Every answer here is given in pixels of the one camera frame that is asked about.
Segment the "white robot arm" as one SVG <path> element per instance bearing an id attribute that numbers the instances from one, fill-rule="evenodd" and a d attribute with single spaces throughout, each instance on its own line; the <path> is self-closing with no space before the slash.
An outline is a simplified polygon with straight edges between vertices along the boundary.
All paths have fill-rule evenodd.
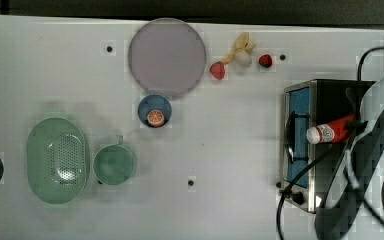
<path id="1" fill-rule="evenodd" d="M 384 240 L 384 78 L 359 102 L 362 125 L 315 217 L 319 240 Z"/>

